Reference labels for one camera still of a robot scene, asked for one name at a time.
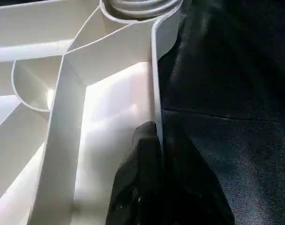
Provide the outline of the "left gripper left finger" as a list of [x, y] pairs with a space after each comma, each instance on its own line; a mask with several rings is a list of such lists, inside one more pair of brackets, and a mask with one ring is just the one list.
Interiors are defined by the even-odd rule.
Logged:
[[114, 177], [107, 225], [162, 223], [162, 152], [155, 122], [137, 127]]

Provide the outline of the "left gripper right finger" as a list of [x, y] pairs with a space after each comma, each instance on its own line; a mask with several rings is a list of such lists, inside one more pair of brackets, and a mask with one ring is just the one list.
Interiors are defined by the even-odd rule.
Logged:
[[216, 174], [176, 123], [165, 125], [164, 166], [166, 224], [235, 224]]

